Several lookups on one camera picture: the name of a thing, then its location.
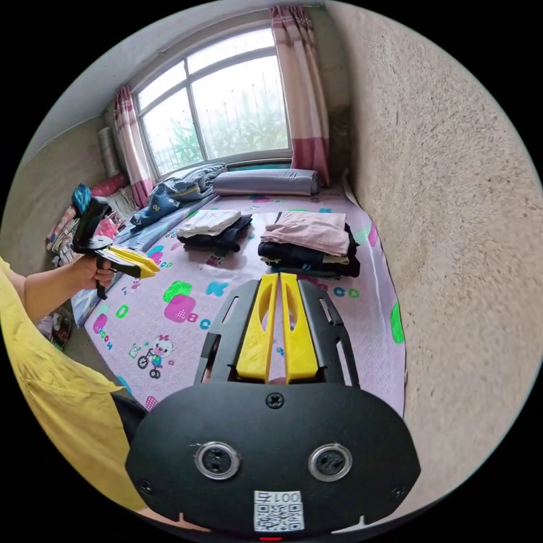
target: beige wall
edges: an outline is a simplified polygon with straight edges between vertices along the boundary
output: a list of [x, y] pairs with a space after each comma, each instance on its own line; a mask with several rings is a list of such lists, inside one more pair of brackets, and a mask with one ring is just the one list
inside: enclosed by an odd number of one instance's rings
[[105, 179], [97, 132], [100, 117], [61, 134], [19, 169], [8, 195], [0, 230], [0, 254], [22, 274], [48, 267], [53, 255], [45, 236], [71, 203], [79, 183]]
[[476, 470], [534, 382], [541, 186], [503, 111], [453, 58], [389, 19], [325, 3], [351, 72], [351, 181], [377, 224], [406, 336], [406, 422], [423, 471], [401, 514]]

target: window pane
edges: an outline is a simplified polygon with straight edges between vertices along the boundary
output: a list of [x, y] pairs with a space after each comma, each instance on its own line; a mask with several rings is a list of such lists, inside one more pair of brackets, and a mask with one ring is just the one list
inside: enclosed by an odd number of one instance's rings
[[192, 85], [211, 160], [287, 149], [287, 124], [277, 57], [236, 64]]
[[143, 125], [160, 175], [203, 160], [186, 89], [146, 113]]
[[156, 100], [159, 96], [169, 91], [172, 87], [185, 81], [187, 74], [185, 73], [185, 66], [183, 62], [176, 64], [173, 68], [170, 68], [167, 72], [164, 72], [161, 76], [157, 77], [152, 83], [147, 85], [141, 92], [138, 93], [138, 101], [140, 109], [147, 107], [153, 100]]
[[190, 55], [187, 58], [188, 72], [193, 74], [206, 66], [223, 61], [225, 58], [264, 47], [272, 47], [273, 45], [275, 45], [275, 42], [271, 28], [234, 36]]

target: rolled mat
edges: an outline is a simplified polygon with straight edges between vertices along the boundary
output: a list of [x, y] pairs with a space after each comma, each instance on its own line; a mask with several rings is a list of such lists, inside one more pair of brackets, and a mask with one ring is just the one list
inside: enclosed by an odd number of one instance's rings
[[312, 196], [318, 193], [320, 177], [313, 170], [225, 171], [213, 183], [215, 194], [267, 194]]

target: pink curtain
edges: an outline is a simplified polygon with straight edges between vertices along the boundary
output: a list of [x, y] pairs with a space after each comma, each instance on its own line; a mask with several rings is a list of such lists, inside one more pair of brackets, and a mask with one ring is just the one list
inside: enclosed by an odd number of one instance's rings
[[292, 138], [292, 167], [315, 170], [330, 185], [328, 112], [313, 24], [303, 6], [270, 9]]
[[154, 177], [145, 156], [132, 94], [126, 85], [115, 95], [114, 116], [134, 200], [140, 208], [144, 208], [149, 203]]

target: stack of folded clothes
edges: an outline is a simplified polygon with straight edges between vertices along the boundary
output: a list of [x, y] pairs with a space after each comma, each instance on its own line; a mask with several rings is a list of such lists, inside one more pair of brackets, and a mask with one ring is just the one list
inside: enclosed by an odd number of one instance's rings
[[238, 240], [251, 224], [251, 215], [239, 211], [200, 210], [177, 231], [186, 251], [240, 250]]
[[258, 255], [275, 272], [358, 277], [357, 242], [344, 213], [279, 213], [260, 238]]

